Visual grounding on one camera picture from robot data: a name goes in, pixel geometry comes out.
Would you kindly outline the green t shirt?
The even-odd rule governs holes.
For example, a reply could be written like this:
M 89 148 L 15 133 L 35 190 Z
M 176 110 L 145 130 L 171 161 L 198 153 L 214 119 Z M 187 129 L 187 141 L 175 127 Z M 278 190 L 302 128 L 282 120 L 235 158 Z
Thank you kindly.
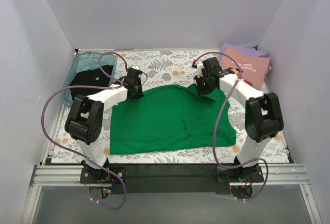
M 113 107 L 110 151 L 126 155 L 211 147 L 213 132 L 218 147 L 230 147 L 236 143 L 236 131 L 228 104 L 219 114 L 225 98 L 219 89 L 200 97 L 194 84 L 149 89 L 144 97 Z

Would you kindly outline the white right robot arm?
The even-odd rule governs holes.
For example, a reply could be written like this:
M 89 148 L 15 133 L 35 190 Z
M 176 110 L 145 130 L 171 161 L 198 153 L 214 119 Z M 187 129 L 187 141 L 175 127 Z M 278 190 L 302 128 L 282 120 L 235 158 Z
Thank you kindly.
M 204 97 L 220 89 L 245 109 L 244 127 L 247 137 L 242 150 L 232 165 L 218 164 L 216 176 L 220 183 L 249 179 L 263 182 L 260 156 L 270 140 L 284 128 L 282 111 L 275 93 L 264 93 L 253 88 L 244 81 L 240 65 L 237 62 L 235 65 L 235 69 L 223 69 L 216 57 L 202 62 L 196 59 L 192 63 L 192 67 L 197 70 L 194 79 L 199 96 Z

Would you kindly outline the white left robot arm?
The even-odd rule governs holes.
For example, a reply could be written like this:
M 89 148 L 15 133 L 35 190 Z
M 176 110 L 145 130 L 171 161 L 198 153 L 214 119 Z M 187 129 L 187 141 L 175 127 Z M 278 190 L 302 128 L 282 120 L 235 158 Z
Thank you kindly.
M 109 89 L 89 96 L 77 95 L 73 100 L 64 129 L 79 145 L 86 157 L 81 164 L 97 182 L 107 182 L 112 178 L 110 173 L 102 169 L 109 168 L 109 160 L 99 142 L 103 114 L 121 102 L 143 97 L 143 74 L 138 66 L 128 68 L 123 77 L 123 86 L 111 85 Z

